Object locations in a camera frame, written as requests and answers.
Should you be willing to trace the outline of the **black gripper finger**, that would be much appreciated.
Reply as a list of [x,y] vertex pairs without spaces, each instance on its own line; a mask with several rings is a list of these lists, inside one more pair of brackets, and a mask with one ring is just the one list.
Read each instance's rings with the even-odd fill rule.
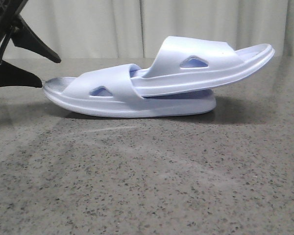
[[6,61],[1,61],[0,87],[5,86],[28,86],[41,88],[42,81],[33,73],[20,69]]
[[16,47],[21,47],[44,56],[55,63],[61,59],[56,52],[50,49],[27,25],[24,19],[18,15],[14,20],[16,30],[12,33],[11,39]]

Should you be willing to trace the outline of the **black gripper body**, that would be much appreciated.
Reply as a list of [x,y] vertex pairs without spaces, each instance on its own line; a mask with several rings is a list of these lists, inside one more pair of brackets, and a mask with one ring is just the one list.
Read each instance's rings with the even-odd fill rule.
[[0,63],[12,35],[22,30],[20,12],[27,0],[0,0]]

